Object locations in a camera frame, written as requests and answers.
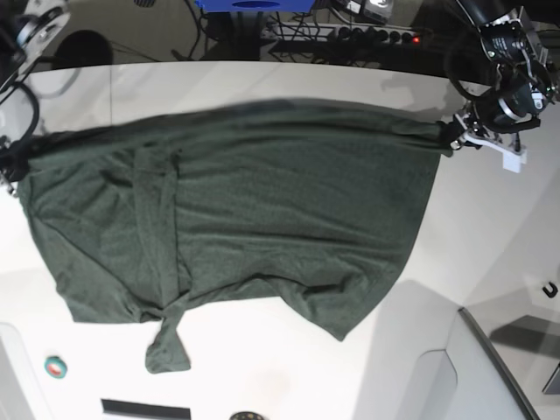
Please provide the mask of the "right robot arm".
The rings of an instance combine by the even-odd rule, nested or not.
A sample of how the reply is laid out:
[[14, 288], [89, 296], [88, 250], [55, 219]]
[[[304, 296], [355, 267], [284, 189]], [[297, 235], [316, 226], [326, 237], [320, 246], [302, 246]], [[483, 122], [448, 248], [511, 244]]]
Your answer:
[[31, 106], [27, 129], [15, 139], [1, 135], [1, 186], [15, 197], [16, 184], [29, 171], [28, 157], [39, 125], [39, 100], [26, 79], [46, 62], [44, 51], [70, 19], [67, 1], [1, 2], [1, 102], [23, 94]]

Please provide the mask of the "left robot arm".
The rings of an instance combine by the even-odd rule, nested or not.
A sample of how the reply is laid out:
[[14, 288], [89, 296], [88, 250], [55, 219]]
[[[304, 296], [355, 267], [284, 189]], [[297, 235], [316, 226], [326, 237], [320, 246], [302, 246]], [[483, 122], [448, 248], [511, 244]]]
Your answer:
[[[504, 161], [522, 163], [526, 148], [523, 131], [540, 127], [540, 114], [557, 101], [558, 70], [543, 46], [525, 8], [504, 1], [457, 1], [466, 18], [444, 57], [444, 72], [465, 106], [445, 125], [442, 140], [457, 151], [463, 147], [488, 147]], [[469, 35], [477, 37], [493, 67], [490, 88], [476, 95], [468, 92], [452, 69], [454, 55]]]

